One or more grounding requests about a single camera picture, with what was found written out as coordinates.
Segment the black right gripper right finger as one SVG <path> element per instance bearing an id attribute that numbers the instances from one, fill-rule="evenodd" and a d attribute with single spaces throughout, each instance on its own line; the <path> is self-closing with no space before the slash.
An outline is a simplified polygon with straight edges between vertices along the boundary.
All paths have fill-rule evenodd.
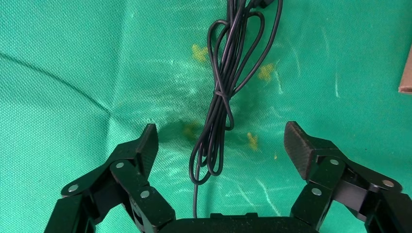
<path id="1" fill-rule="evenodd" d="M 332 142 L 286 123 L 284 147 L 306 185 L 291 208 L 294 217 L 318 231 L 332 202 L 344 205 L 369 233 L 409 233 L 412 200 L 396 180 L 362 166 Z"/>

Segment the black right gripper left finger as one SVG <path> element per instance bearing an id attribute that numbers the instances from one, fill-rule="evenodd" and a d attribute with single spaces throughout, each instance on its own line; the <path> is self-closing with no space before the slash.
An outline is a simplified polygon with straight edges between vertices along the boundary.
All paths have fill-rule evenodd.
<path id="1" fill-rule="evenodd" d="M 118 205 L 142 233 L 160 232 L 175 211 L 148 181 L 158 146 L 154 124 L 138 139 L 118 144 L 102 165 L 62 188 L 45 232 L 93 233 Z"/>

